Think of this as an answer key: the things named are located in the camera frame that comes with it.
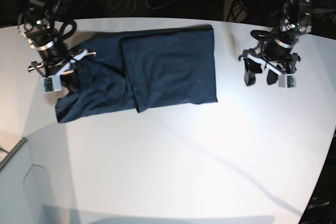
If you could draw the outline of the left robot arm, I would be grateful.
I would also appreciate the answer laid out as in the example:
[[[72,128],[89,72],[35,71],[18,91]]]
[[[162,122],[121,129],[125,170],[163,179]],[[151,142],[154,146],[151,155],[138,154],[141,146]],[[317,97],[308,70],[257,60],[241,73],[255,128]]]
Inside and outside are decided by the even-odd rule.
[[[301,36],[311,33],[311,17],[312,0],[285,0],[277,26],[271,31],[251,31],[258,44],[238,57],[244,62],[246,86],[254,85],[256,75],[268,70],[268,85],[277,83],[285,89],[296,87],[296,64],[301,58],[292,50]]]

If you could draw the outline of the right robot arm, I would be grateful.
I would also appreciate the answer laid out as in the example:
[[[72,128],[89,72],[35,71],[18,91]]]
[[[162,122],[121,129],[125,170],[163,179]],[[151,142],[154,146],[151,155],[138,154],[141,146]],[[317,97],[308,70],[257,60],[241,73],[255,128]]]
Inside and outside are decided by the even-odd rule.
[[[29,0],[26,11],[18,17],[19,34],[41,58],[41,62],[32,61],[27,70],[40,75],[43,93],[59,92],[63,88],[77,91],[76,65],[96,55],[86,49],[69,49],[65,41],[74,35],[77,23],[65,15],[61,0]]]

